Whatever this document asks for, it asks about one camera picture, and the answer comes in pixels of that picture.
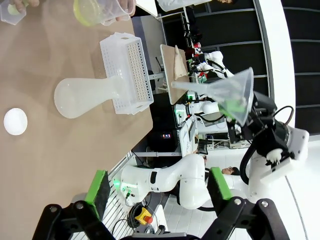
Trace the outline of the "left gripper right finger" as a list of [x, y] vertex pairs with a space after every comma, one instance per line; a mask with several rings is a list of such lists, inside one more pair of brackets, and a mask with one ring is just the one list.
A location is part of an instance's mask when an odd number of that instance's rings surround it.
[[228, 240], [235, 229], [245, 229], [253, 240], [290, 238], [271, 199], [262, 198], [252, 203], [233, 196], [217, 167], [209, 171], [207, 189], [217, 218], [203, 235], [205, 240]]

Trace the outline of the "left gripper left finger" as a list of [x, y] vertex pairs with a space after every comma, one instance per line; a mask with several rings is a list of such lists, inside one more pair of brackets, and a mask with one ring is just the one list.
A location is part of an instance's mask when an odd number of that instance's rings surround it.
[[32, 238], [70, 240], [74, 233], [84, 232], [90, 240], [113, 240], [102, 223], [110, 191], [108, 172], [97, 170], [84, 200], [65, 208], [49, 204], [43, 209]]

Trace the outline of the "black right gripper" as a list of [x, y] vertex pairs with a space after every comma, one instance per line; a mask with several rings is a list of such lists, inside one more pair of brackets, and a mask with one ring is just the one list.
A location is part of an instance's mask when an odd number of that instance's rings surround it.
[[270, 97], [253, 91], [249, 97], [219, 102], [218, 109], [225, 117], [230, 145], [250, 144], [242, 158], [243, 163], [247, 163], [254, 153], [266, 158], [276, 149], [282, 150], [278, 162], [292, 157], [288, 147], [288, 126], [275, 120], [277, 106]]

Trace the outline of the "person's left hand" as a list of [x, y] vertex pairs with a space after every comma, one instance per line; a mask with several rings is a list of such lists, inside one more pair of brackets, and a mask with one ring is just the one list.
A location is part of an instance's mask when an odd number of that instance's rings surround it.
[[136, 0], [118, 0], [125, 15], [116, 17], [116, 21], [128, 21], [136, 12]]

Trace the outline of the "person's right hand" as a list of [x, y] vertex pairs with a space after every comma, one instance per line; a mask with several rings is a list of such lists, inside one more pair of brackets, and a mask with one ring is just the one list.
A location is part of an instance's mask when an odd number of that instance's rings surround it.
[[37, 7], [40, 4], [39, 0], [10, 0], [10, 4], [14, 5], [16, 10], [22, 14], [26, 11], [27, 6]]

